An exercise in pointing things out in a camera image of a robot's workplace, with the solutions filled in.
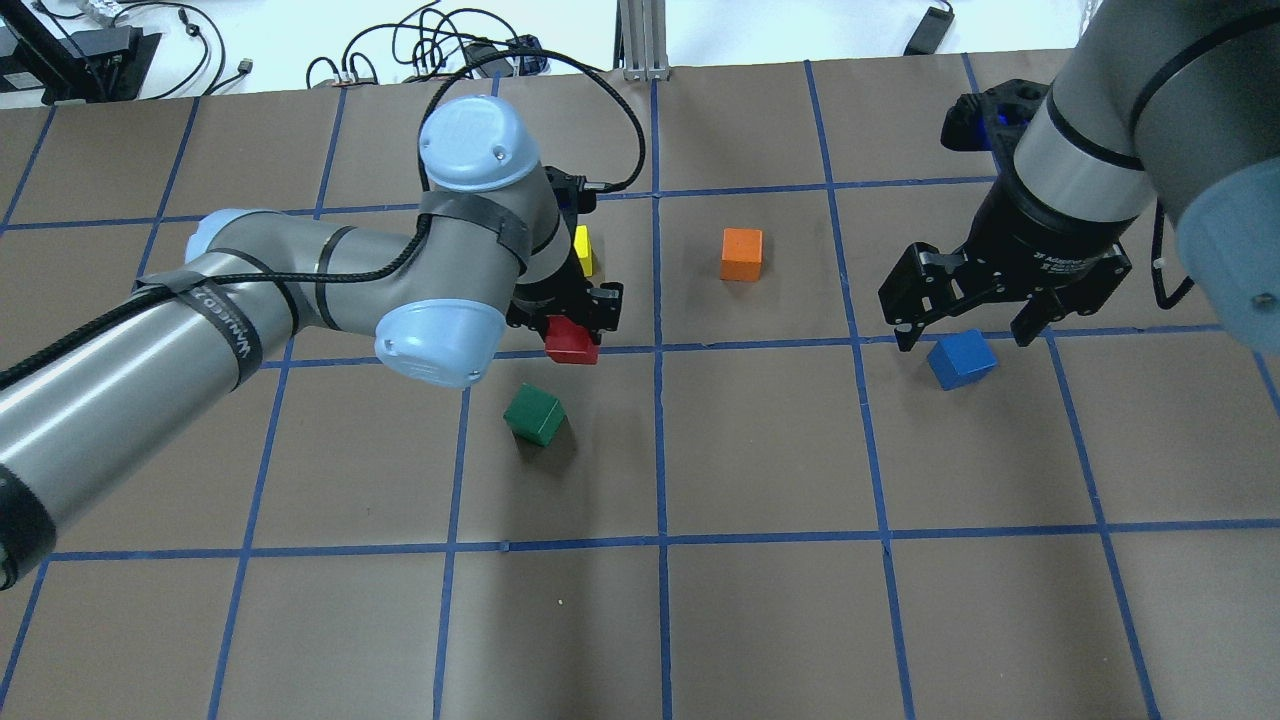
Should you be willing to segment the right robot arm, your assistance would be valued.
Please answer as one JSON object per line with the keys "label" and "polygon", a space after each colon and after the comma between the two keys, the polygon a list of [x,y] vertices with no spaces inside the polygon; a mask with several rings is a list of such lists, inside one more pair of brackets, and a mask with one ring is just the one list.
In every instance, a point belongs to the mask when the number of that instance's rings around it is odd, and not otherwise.
{"label": "right robot arm", "polygon": [[1020,305],[1020,346],[1096,314],[1160,202],[1221,327],[1276,354],[1277,22],[1275,1],[1105,1],[1052,82],[959,97],[940,141],[997,176],[957,249],[911,243],[879,287],[899,348],[987,304]]}

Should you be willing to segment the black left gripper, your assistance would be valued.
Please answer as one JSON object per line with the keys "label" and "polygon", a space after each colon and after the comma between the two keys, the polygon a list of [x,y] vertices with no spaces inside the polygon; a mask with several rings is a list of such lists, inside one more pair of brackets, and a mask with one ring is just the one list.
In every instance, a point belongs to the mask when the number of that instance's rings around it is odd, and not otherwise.
{"label": "black left gripper", "polygon": [[625,304],[625,284],[586,279],[573,251],[580,219],[596,210],[599,190],[584,176],[543,168],[553,196],[552,225],[535,231],[529,273],[518,278],[506,311],[508,328],[524,328],[547,338],[549,316],[567,316],[590,336],[617,332]]}

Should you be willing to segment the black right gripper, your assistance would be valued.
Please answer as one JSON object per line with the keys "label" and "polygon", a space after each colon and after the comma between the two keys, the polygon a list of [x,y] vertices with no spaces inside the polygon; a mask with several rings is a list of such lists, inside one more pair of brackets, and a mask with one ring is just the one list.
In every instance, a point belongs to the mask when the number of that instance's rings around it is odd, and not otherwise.
{"label": "black right gripper", "polygon": [[1089,209],[1037,176],[1042,159],[1060,160],[1052,172],[1096,160],[1060,133],[1057,118],[1050,87],[1027,79],[963,95],[948,109],[940,142],[992,152],[998,174],[964,243],[952,252],[910,243],[879,287],[899,351],[911,351],[946,316],[1010,302],[1023,305],[1010,333],[1028,347],[1068,314],[1100,310],[1132,269],[1120,245],[1133,223],[1130,205]]}

